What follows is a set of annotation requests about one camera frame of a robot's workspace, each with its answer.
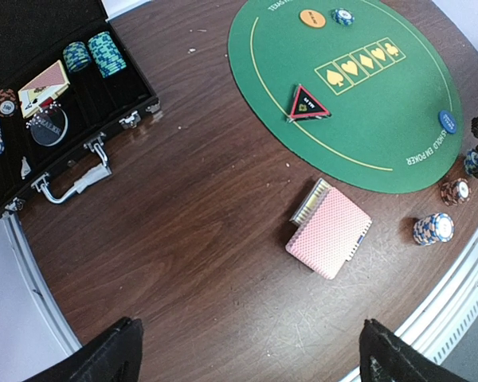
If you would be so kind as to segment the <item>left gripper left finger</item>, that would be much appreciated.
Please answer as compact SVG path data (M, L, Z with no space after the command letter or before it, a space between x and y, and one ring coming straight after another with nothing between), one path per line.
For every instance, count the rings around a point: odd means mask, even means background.
M143 359L143 323L121 318L67 359L30 381L138 381Z

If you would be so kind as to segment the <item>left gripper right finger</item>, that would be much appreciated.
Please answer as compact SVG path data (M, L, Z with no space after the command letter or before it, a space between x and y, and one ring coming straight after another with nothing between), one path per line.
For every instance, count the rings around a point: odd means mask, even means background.
M362 381L462 381L434 364L375 319L364 321L359 336Z

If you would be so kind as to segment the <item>green blue chip stack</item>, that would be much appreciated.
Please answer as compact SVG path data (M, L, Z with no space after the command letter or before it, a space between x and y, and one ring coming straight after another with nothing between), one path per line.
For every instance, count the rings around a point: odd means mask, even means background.
M478 151L471 149L464 158L464 171L468 176L478 172Z

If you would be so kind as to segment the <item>blue round button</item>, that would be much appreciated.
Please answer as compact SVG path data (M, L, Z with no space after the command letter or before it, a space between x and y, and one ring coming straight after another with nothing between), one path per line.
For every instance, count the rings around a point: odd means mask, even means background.
M450 111L441 110L438 114L439 122L442 128L449 134L457 132L457 122Z

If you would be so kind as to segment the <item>brown chip stack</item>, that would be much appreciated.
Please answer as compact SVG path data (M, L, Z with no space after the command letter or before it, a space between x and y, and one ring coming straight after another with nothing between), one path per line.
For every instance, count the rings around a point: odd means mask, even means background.
M463 204L471 196L469 184L465 178L457 178L443 183L440 193L441 199L447 206Z

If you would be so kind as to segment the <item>triangular black red button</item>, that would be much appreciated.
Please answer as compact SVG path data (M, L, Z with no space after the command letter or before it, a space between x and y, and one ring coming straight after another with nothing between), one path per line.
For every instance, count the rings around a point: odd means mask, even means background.
M287 117L289 123L299 120L326 119L330 117L331 112L302 84L295 86Z

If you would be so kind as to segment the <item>orange round button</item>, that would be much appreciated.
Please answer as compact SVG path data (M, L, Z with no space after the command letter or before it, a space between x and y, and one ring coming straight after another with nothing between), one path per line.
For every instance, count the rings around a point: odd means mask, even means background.
M322 29L327 24L326 17L317 10L302 10L299 17L306 26L314 29Z

